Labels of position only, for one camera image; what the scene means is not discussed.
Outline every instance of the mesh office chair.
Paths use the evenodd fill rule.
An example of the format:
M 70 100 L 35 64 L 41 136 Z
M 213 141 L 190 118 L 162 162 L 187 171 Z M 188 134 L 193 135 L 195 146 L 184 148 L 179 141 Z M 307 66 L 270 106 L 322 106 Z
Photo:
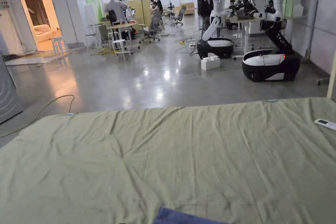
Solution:
M 151 39 L 157 39 L 158 41 L 160 41 L 160 39 L 155 37 L 154 35 L 161 32 L 161 28 L 159 25 L 161 18 L 162 15 L 160 14 L 159 10 L 154 12 L 150 26 L 143 28 L 144 38 L 139 42 L 139 44 L 141 44 L 141 42 L 145 40 L 149 40 L 149 43 L 151 43 Z
M 178 13 L 178 16 L 177 17 L 174 17 L 175 19 L 175 22 L 172 23 L 170 26 L 175 26 L 175 25 L 178 25 L 178 24 L 181 24 L 183 26 L 183 23 L 181 22 L 182 19 L 183 19 L 183 16 L 184 16 L 184 13 L 185 13 L 185 10 L 187 9 L 187 7 L 185 5 L 182 5 L 181 6 L 181 10 L 180 12 Z

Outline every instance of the doorway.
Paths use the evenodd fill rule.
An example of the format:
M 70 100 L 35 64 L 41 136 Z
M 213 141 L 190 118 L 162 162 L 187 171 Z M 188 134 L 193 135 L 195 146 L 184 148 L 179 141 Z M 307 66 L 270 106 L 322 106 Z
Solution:
M 52 0 L 21 0 L 32 36 L 39 51 L 52 51 L 52 38 L 62 33 Z

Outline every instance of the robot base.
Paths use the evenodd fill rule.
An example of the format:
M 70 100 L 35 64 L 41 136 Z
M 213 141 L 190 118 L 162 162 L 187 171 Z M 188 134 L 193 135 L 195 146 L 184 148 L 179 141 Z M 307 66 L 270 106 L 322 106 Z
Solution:
M 293 54 L 273 54 L 273 50 L 252 51 L 244 55 L 242 70 L 253 82 L 294 81 L 301 57 Z
M 208 53 L 217 55 L 220 59 L 227 59 L 232 56 L 233 42 L 224 38 L 211 38 L 196 45 L 200 59 L 208 57 Z

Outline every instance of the white stool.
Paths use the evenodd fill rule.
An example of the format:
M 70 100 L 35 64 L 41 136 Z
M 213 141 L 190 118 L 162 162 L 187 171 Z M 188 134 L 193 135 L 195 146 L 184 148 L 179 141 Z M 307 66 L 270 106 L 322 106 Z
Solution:
M 87 34 L 87 35 L 85 35 L 87 50 L 89 50 L 89 46 L 88 46 L 88 43 L 87 43 L 87 38 L 90 38 L 90 37 L 94 38 L 94 44 L 96 45 L 96 48 L 98 48 L 97 42 L 96 42 L 96 34 Z
M 52 48 L 54 49 L 55 55 L 62 54 L 68 51 L 66 43 L 64 42 L 63 37 L 54 37 L 52 38 Z
M 126 42 L 126 46 L 128 48 L 128 51 L 124 51 L 124 42 Z M 112 47 L 113 47 L 113 51 L 115 53 L 116 58 L 118 58 L 118 56 L 117 56 L 118 53 L 116 52 L 116 48 L 114 47 L 114 44 L 116 44 L 116 43 L 120 44 L 121 52 L 118 52 L 118 53 L 122 54 L 124 56 L 124 59 L 125 59 L 125 53 L 129 53 L 129 56 L 131 57 L 131 52 L 129 51 L 127 41 L 126 40 L 116 40 L 116 41 L 112 42 Z
M 119 38 L 119 33 L 117 31 L 115 31 L 115 32 L 109 32 L 108 33 L 108 37 L 109 37 L 109 46 L 110 47 L 111 47 L 111 42 L 113 42 L 114 38 L 118 38 L 118 40 L 120 39 Z

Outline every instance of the green bed sheet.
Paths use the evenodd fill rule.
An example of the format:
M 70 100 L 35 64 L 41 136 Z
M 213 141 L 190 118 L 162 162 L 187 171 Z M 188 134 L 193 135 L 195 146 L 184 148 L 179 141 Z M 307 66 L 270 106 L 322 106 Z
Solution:
M 0 222 L 335 223 L 326 98 L 48 116 L 0 149 Z

